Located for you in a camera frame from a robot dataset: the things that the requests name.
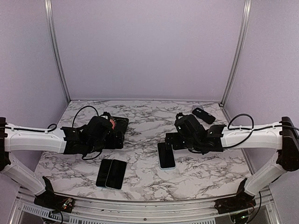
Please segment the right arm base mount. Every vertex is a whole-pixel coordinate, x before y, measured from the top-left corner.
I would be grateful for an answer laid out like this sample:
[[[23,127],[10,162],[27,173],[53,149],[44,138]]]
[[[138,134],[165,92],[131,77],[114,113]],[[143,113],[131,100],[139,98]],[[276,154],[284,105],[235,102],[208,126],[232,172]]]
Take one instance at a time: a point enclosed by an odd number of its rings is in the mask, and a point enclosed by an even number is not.
[[[219,214],[239,211],[256,205],[255,197],[245,193],[246,181],[247,178],[240,182],[235,196],[215,200],[214,208]]]

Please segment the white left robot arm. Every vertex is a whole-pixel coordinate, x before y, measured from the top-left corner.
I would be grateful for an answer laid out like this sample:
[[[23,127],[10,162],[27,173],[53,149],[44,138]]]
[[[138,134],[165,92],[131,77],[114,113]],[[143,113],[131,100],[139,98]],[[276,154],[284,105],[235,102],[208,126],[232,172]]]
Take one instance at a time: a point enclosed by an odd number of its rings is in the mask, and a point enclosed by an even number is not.
[[[48,207],[59,204],[50,181],[39,177],[21,163],[13,151],[47,151],[58,154],[80,154],[84,160],[88,154],[102,153],[104,149],[122,149],[128,118],[103,113],[94,116],[81,127],[54,127],[36,129],[8,124],[0,119],[0,172],[30,190]]]

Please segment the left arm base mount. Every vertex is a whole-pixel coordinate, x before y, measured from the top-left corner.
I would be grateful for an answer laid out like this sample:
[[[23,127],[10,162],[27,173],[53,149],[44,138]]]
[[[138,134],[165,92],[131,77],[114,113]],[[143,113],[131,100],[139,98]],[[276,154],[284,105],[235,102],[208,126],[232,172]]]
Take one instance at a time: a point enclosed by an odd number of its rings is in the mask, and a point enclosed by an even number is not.
[[[75,202],[74,198],[55,194],[50,180],[45,176],[42,178],[45,182],[45,192],[35,196],[34,204],[57,212],[71,213]]]

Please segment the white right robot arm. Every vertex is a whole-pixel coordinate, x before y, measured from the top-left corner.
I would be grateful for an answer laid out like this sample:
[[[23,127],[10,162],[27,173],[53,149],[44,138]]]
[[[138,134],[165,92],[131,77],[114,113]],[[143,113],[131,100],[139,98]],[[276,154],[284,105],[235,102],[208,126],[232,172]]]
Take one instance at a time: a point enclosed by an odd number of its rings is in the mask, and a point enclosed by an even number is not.
[[[299,169],[299,134],[289,117],[267,125],[212,125],[205,129],[194,115],[178,113],[175,133],[165,135],[166,150],[188,149],[195,154],[239,148],[271,148],[273,157],[252,176],[243,180],[232,206],[241,209],[250,197],[287,172]]]

